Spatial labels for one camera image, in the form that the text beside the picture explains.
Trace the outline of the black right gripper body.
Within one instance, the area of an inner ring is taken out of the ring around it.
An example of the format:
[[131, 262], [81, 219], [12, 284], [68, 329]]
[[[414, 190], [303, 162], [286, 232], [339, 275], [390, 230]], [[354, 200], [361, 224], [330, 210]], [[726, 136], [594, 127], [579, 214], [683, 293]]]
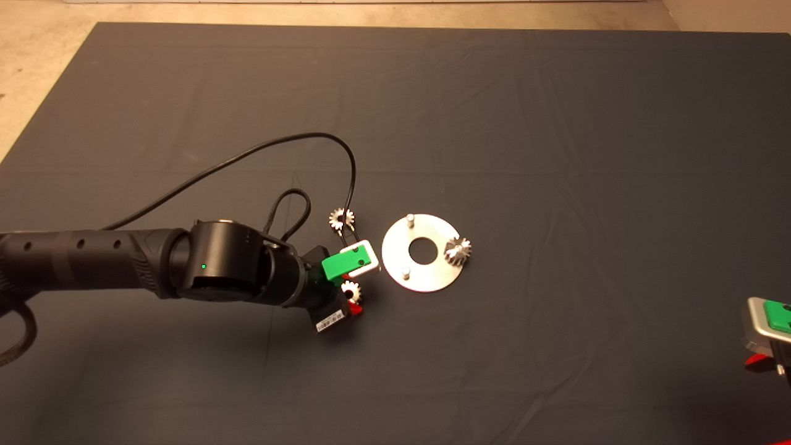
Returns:
[[773, 358], [777, 374], [785, 378], [790, 386], [790, 342], [789, 340], [773, 340]]

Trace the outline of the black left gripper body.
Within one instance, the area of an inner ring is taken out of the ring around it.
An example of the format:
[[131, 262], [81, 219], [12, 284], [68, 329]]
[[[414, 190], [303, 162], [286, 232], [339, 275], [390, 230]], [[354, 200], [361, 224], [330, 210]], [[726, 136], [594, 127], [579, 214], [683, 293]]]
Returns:
[[340, 287], [329, 281], [322, 266], [322, 261], [328, 256], [329, 250], [322, 245], [303, 256], [307, 273], [303, 308], [307, 310], [317, 333], [328, 331], [347, 320], [347, 299]]

